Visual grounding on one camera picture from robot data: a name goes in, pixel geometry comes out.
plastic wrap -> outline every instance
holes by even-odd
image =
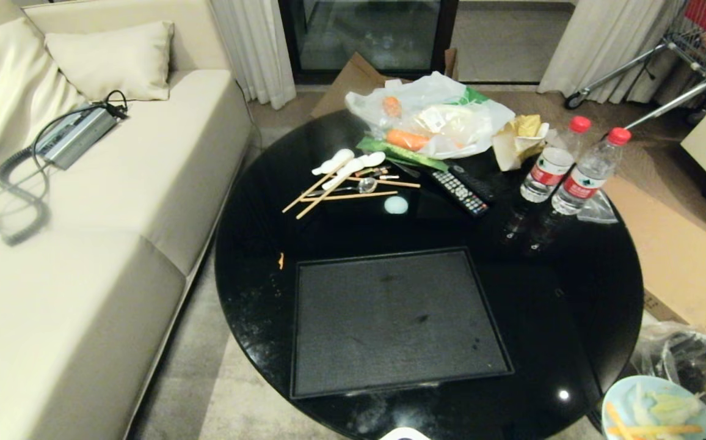
[[[350,92],[345,106],[376,139],[434,159],[488,150],[492,136],[515,117],[506,106],[437,72],[410,84],[387,81],[366,97]]]
[[[587,203],[581,208],[581,211],[576,214],[582,222],[599,223],[602,225],[612,225],[619,223],[616,219],[616,214],[613,213],[613,207],[608,197],[602,191],[598,191],[593,195]]]
[[[643,326],[633,363],[640,374],[682,385],[706,404],[706,335],[702,332],[673,322]]]

throw pillow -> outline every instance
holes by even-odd
[[[156,21],[95,34],[46,34],[60,70],[88,100],[112,90],[128,100],[168,100],[174,23]]]
[[[26,18],[0,25],[0,165],[46,123],[84,102]]]

bottle label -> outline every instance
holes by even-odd
[[[565,190],[573,197],[588,199],[595,195],[600,187],[605,183],[604,178],[591,178],[578,170],[576,167],[570,177],[565,181]]]
[[[569,170],[571,166],[572,165],[562,167],[557,164],[552,164],[540,154],[540,158],[537,159],[535,166],[532,167],[532,171],[529,173],[532,175],[533,179],[543,185],[556,186],[562,181],[562,176],[567,173],[567,170]]]

yellow paper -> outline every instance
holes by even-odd
[[[517,116],[515,117],[515,127],[517,127],[517,136],[535,137],[538,129],[540,129],[540,115],[526,114]]]

white curtain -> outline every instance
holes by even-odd
[[[653,48],[679,5],[678,0],[579,0],[537,91],[558,90],[567,97]],[[680,64],[666,50],[649,62],[654,79],[645,72],[639,77],[641,65],[635,66],[598,87],[587,99],[619,103],[631,88],[629,100],[649,102],[666,78],[676,76]]]
[[[247,100],[280,109],[296,97],[277,0],[211,0]]]

